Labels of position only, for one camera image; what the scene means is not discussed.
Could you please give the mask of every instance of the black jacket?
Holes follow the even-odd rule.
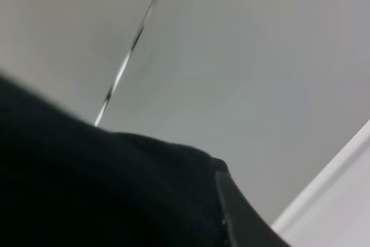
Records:
[[[2,246],[225,246],[223,161],[95,128],[6,80],[0,132]]]

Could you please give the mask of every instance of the thin cable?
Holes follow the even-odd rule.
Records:
[[[117,85],[118,85],[118,83],[119,83],[119,81],[120,81],[120,79],[122,77],[123,72],[126,69],[128,60],[130,59],[131,54],[134,51],[134,49],[135,49],[135,47],[136,47],[136,45],[138,43],[138,40],[139,40],[141,34],[143,33],[143,30],[144,30],[144,28],[146,26],[146,23],[147,23],[149,17],[151,16],[151,14],[152,14],[152,12],[154,10],[154,7],[156,6],[157,2],[158,2],[158,0],[151,0],[151,3],[149,5],[149,8],[148,8],[146,14],[145,14],[145,17],[143,18],[142,22],[140,23],[139,29],[136,32],[136,35],[135,35],[135,37],[134,37],[134,39],[133,39],[133,41],[131,43],[131,46],[130,46],[130,48],[129,48],[127,54],[126,54],[126,56],[124,57],[124,59],[122,61],[122,64],[121,64],[121,67],[120,67],[119,71],[117,72],[116,78],[114,79],[112,85],[109,88],[109,91],[108,91],[108,93],[107,93],[107,95],[105,97],[103,106],[100,109],[100,112],[98,114],[98,117],[95,120],[95,124],[94,125],[96,127],[99,125],[99,123],[100,123],[100,121],[101,121],[101,119],[103,117],[104,111],[106,109],[106,106],[108,105],[108,102],[109,102],[110,98],[114,94],[114,91],[116,91]]]

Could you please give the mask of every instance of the white wall edge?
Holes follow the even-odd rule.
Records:
[[[302,190],[293,202],[280,214],[272,228],[284,236],[297,218],[311,208],[315,201],[327,190],[327,186],[338,180],[343,167],[361,156],[364,146],[370,146],[370,121],[343,147],[343,149],[321,170],[321,172]]]

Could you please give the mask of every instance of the white ceiling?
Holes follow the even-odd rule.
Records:
[[[93,122],[150,0],[0,0],[1,67]],[[102,126],[223,158],[268,222],[370,118],[367,0],[160,0]]]

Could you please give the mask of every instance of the dark clothing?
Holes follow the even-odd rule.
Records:
[[[0,132],[1,246],[224,246],[223,161],[103,131],[5,80]]]

